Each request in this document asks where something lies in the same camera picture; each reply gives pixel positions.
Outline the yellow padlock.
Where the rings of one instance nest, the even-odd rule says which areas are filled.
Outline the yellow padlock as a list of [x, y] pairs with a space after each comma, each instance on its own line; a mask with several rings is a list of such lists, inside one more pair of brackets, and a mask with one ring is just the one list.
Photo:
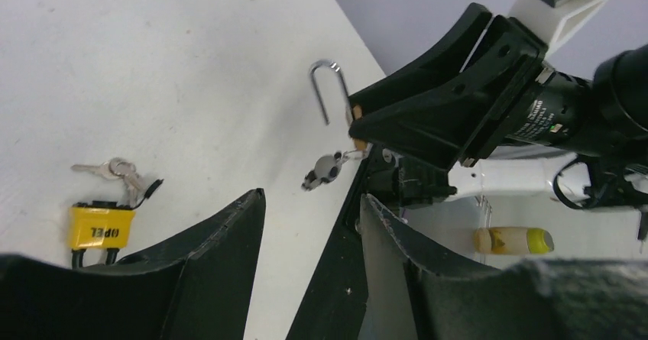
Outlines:
[[119, 251], [128, 244], [135, 215], [132, 207], [113, 201], [93, 200], [72, 205], [68, 210], [70, 230], [67, 235], [71, 267], [84, 267], [84, 256], [89, 249], [105, 251], [104, 264], [114, 264]]

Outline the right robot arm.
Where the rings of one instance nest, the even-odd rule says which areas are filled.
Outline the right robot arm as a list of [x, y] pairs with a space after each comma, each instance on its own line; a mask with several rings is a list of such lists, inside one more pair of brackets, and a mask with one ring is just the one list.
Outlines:
[[601, 63], [593, 79], [554, 70], [548, 47], [519, 20], [470, 4], [432, 48], [356, 92], [354, 139], [442, 172], [474, 166], [501, 145], [538, 144], [587, 167], [577, 210], [647, 203], [625, 176], [647, 171], [647, 49]]

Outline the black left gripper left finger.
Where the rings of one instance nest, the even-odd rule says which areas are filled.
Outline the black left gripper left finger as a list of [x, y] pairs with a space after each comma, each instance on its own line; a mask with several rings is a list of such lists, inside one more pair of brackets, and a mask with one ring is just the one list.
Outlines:
[[1, 257], [3, 339], [241, 339], [264, 230], [252, 189], [112, 265]]

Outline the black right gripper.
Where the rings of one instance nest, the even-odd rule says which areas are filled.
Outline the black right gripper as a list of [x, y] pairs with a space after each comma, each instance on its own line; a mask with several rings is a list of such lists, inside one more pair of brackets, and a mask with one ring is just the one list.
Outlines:
[[492, 17], [471, 3], [429, 50], [354, 93], [361, 114], [350, 136], [443, 171], [490, 156], [530, 104], [526, 92], [548, 50], [519, 20], [498, 15], [462, 69]]

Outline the silver keys bunch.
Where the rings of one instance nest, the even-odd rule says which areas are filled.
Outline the silver keys bunch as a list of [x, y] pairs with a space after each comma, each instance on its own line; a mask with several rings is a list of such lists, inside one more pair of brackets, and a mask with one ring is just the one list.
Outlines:
[[93, 173], [106, 180], [121, 180], [125, 184], [128, 195], [126, 206], [130, 209], [139, 208], [164, 183], [163, 179], [147, 183], [137, 172], [135, 164], [120, 157], [114, 157], [99, 165], [74, 164], [70, 169], [77, 172]]

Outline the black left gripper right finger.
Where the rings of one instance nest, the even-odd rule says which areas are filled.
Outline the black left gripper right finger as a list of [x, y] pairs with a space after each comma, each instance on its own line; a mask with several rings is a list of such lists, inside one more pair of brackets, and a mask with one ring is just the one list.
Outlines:
[[360, 199], [369, 311], [379, 339], [645, 339], [647, 264], [524, 260], [498, 270]]

